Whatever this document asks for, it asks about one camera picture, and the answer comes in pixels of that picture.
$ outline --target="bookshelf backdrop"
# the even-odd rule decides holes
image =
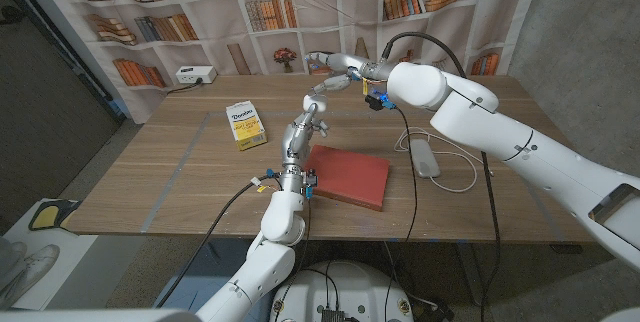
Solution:
[[[312,71],[303,60],[309,51],[354,53],[357,47],[359,51],[365,47],[369,57],[377,59],[395,34],[421,31],[449,45],[468,74],[505,74],[531,2],[54,1],[117,88],[137,123],[145,122],[162,102],[166,90],[178,84],[175,72],[182,65],[212,65],[220,75],[246,71],[237,67],[230,52],[235,51],[237,56],[238,47],[251,74],[283,73],[283,65],[273,59],[274,52],[283,47],[298,56],[290,62],[292,73],[309,74]],[[95,16],[112,20],[113,24]],[[444,52],[419,39],[405,38],[394,44],[390,60],[401,58],[455,72]],[[484,69],[480,68],[483,59]]]

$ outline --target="yellow box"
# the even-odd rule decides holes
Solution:
[[[227,107],[227,118],[240,151],[267,142],[267,134],[251,101]]]

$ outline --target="flower vase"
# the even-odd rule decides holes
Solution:
[[[284,73],[291,73],[291,72],[293,72],[293,68],[289,64],[289,61],[285,61],[284,62]]]

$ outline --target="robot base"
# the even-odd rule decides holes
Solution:
[[[278,322],[321,321],[322,310],[327,306],[327,285],[325,276],[328,262],[320,262],[303,268],[291,285],[284,300]],[[353,317],[358,321],[383,321],[384,302],[389,286],[389,276],[354,261],[332,261],[328,275],[338,289],[339,311],[344,317]],[[274,304],[282,299],[291,278],[286,280],[276,292]],[[336,310],[336,291],[329,284],[329,307]],[[409,299],[394,281],[391,284],[387,303],[387,320],[393,322],[413,321]],[[276,313],[271,311],[271,322],[275,322]]]

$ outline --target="bolt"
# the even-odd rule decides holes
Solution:
[[[284,309],[284,302],[282,300],[276,300],[273,302],[273,312],[280,313]]]
[[[409,302],[403,299],[398,301],[398,308],[400,309],[400,312],[402,312],[402,314],[405,314],[405,315],[409,313],[409,311],[411,311],[411,306],[409,305]]]

